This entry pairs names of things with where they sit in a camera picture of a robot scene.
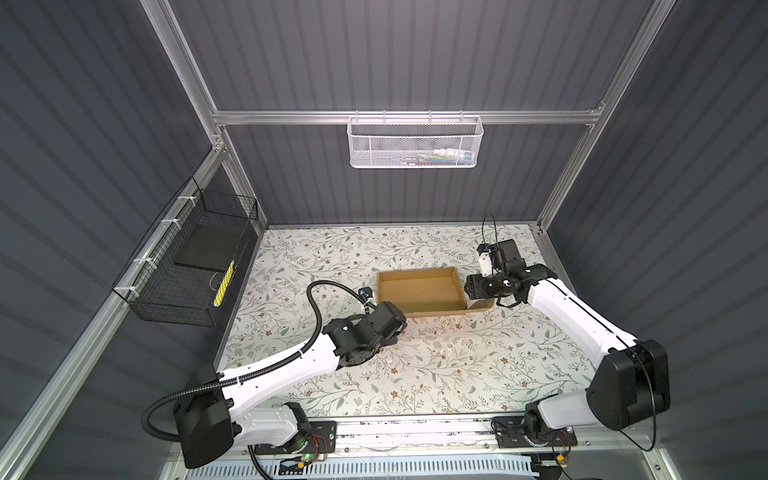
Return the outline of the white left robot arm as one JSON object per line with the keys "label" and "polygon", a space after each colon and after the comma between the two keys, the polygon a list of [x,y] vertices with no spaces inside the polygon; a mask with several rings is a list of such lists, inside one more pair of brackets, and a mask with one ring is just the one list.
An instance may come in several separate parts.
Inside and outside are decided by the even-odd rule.
{"label": "white left robot arm", "polygon": [[295,402],[261,403],[311,378],[364,364],[395,344],[406,326],[405,315],[383,302],[368,314],[333,319],[314,341],[265,360],[219,373],[199,370],[189,382],[196,391],[173,405],[185,466],[202,467],[240,446],[299,450],[310,432],[304,410]]}

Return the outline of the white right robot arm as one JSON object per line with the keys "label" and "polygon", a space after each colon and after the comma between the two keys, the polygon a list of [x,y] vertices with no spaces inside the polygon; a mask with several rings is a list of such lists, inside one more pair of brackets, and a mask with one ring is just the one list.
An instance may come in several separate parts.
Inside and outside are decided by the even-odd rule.
{"label": "white right robot arm", "polygon": [[512,297],[553,321],[588,356],[595,368],[582,391],[554,394],[527,405],[521,423],[526,440],[551,443],[571,427],[600,424],[613,431],[646,419],[655,421],[671,406],[668,355],[655,340],[641,341],[582,301],[543,264],[527,264],[512,240],[481,243],[480,271],[467,277],[472,300],[496,303]]}

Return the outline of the brown cardboard box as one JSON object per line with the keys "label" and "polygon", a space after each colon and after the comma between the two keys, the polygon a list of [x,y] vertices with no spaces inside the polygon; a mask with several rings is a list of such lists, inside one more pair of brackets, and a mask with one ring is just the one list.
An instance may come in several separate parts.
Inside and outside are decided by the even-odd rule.
{"label": "brown cardboard box", "polygon": [[391,302],[408,318],[479,313],[491,309],[493,300],[469,303],[455,267],[377,273],[377,299]]}

